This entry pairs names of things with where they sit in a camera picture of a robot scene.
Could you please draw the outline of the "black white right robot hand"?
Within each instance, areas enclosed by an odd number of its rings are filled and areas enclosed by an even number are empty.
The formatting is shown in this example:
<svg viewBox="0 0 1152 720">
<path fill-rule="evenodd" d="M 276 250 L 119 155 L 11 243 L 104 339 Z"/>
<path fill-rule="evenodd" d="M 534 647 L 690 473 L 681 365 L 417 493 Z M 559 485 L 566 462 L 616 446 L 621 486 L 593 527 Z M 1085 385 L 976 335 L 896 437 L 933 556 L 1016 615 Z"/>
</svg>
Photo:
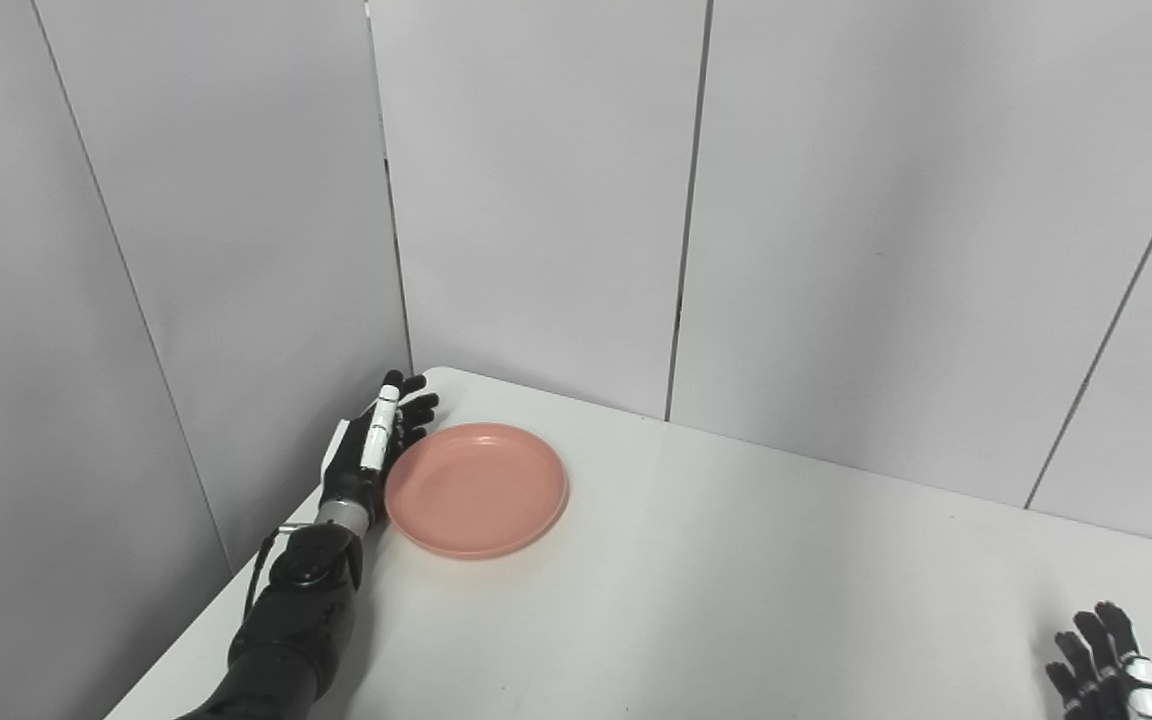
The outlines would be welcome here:
<svg viewBox="0 0 1152 720">
<path fill-rule="evenodd" d="M 1056 632 L 1062 655 L 1044 665 L 1062 719 L 1152 719 L 1152 659 L 1140 652 L 1132 619 L 1116 602 L 1097 602 Z"/>
</svg>

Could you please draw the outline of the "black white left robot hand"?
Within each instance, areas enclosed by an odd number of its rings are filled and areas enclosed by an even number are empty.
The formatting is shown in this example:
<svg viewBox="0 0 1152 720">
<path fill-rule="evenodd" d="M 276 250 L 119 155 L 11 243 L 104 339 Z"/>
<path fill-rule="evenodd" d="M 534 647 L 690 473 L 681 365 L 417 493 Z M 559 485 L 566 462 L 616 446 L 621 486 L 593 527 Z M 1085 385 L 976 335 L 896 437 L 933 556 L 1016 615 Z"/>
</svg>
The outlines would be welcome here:
<svg viewBox="0 0 1152 720">
<path fill-rule="evenodd" d="M 384 493 L 391 470 L 397 457 L 429 435 L 429 425 L 435 420 L 440 397 L 429 391 L 429 378 L 424 374 L 404 376 L 401 370 L 391 370 L 381 382 L 382 388 L 396 388 L 391 433 L 387 437 L 379 467 L 371 468 L 365 462 L 367 434 L 378 401 L 372 401 L 364 414 L 343 420 L 339 441 L 326 456 L 328 464 L 323 471 L 323 495 L 319 509 L 353 507 L 353 514 L 361 520 L 348 520 L 357 526 L 357 533 L 376 526 L 385 518 Z"/>
</svg>

